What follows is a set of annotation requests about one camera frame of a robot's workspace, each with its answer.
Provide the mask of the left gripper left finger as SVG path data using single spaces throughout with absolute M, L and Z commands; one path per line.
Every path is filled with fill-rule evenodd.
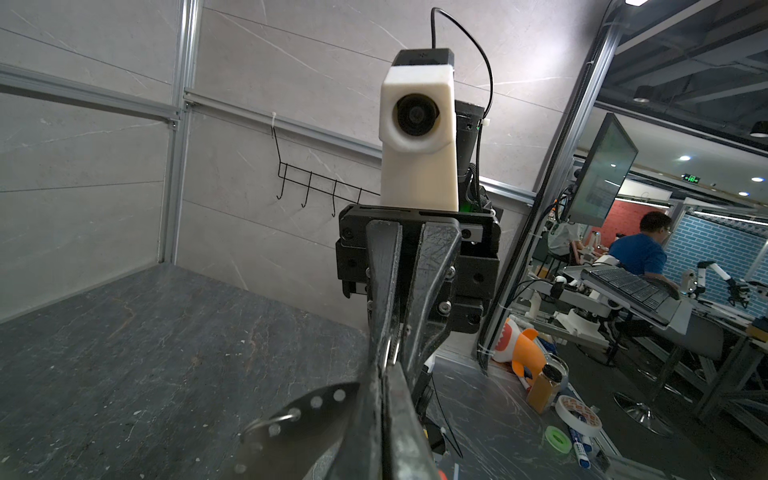
M 382 470 L 382 380 L 372 366 L 363 377 L 343 441 L 327 479 L 378 479 Z

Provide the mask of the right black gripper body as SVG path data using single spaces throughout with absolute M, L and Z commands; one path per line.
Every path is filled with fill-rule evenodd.
M 339 239 L 336 242 L 338 278 L 345 296 L 369 294 L 367 224 L 374 220 L 402 225 L 402 247 L 398 265 L 398 286 L 394 313 L 404 311 L 416 262 L 422 225 L 427 222 L 459 226 L 461 238 L 458 253 L 451 265 L 455 273 L 444 280 L 437 302 L 450 301 L 450 315 L 442 316 L 436 306 L 430 317 L 448 324 L 460 333 L 476 333 L 487 315 L 499 270 L 500 225 L 491 213 L 446 212 L 395 207 L 350 204 L 338 215 Z

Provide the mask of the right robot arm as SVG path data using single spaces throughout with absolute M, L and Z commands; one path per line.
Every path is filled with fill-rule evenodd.
M 458 211 L 350 204 L 339 215 L 343 293 L 366 295 L 370 354 L 390 348 L 411 391 L 451 332 L 478 331 L 497 285 L 501 228 L 477 165 L 485 119 L 478 105 L 455 106 Z

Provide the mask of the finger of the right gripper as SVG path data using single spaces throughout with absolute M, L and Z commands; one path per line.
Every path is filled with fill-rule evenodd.
M 414 387 L 424 363 L 421 350 L 430 312 L 460 242 L 459 223 L 453 218 L 429 221 L 421 227 L 408 289 L 400 357 L 409 390 Z
M 366 226 L 371 301 L 371 360 L 377 372 L 386 365 L 391 340 L 402 226 L 398 222 L 372 220 Z

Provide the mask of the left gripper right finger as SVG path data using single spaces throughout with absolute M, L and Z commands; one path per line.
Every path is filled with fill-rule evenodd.
M 383 479 L 441 478 L 400 364 L 385 370 L 382 425 Z

